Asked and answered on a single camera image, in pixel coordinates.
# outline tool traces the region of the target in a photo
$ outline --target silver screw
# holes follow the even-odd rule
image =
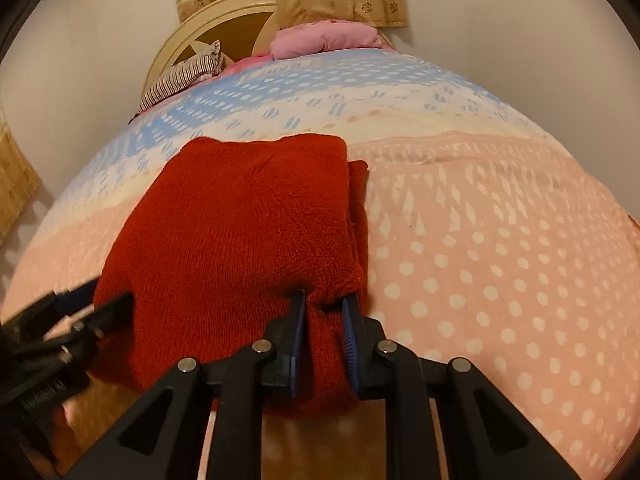
[[[62,349],[62,352],[58,354],[58,359],[60,359],[63,363],[70,363],[74,360],[74,356],[69,351],[69,348],[64,345],[62,345],[60,348]]]
[[[453,369],[455,371],[461,372],[461,373],[465,373],[471,370],[471,363],[462,357],[453,359],[451,366],[453,366]]]
[[[254,344],[251,345],[251,348],[254,350],[254,352],[258,352],[258,354],[268,352],[269,350],[271,350],[271,341],[267,339],[258,339],[258,341],[254,341]]]
[[[384,339],[378,343],[378,350],[385,354],[392,354],[398,350],[398,345],[391,339]]]
[[[178,370],[184,373],[192,372],[196,366],[198,366],[198,362],[193,357],[185,357],[178,361]]]

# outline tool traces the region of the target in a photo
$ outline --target red cloth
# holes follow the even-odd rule
[[[105,341],[91,372],[141,390],[182,357],[227,357],[304,288],[312,365],[295,405],[272,408],[325,415],[353,406],[339,315],[324,307],[354,291],[366,302],[366,175],[338,137],[189,142],[107,257],[95,304],[132,291],[133,330]]]

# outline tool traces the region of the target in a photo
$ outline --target bed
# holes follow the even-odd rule
[[[214,39],[234,61],[260,52],[273,12],[274,0],[204,7],[166,42],[145,86]],[[2,320],[100,274],[127,216],[188,140],[302,132],[340,136],[369,165],[369,315],[420,356],[469,357],[581,478],[605,478],[640,428],[638,225],[535,123],[397,52],[265,62],[135,118],[47,215]],[[94,381],[72,400],[79,447],[135,398]],[[268,418],[264,477],[383,478],[383,420],[379,403],[332,419]]]

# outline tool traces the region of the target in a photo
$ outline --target bedspread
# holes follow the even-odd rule
[[[57,200],[2,319],[99,274],[188,140],[300,132],[341,136],[350,159],[369,164],[370,315],[386,334],[434,360],[468,356],[581,478],[602,480],[640,427],[638,226],[532,121],[411,56],[268,62],[138,117]],[[81,396],[70,410],[81,445],[131,399],[101,384]],[[378,404],[331,420],[268,419],[264,431],[265,478],[384,475]]]

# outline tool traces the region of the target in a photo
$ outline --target striped pillow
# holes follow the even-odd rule
[[[145,92],[142,101],[140,101],[138,113],[141,114],[152,106],[157,105],[160,101],[182,92],[205,74],[217,76],[221,72],[220,42],[215,41],[211,46],[201,50],[195,56],[172,66],[164,72]]]

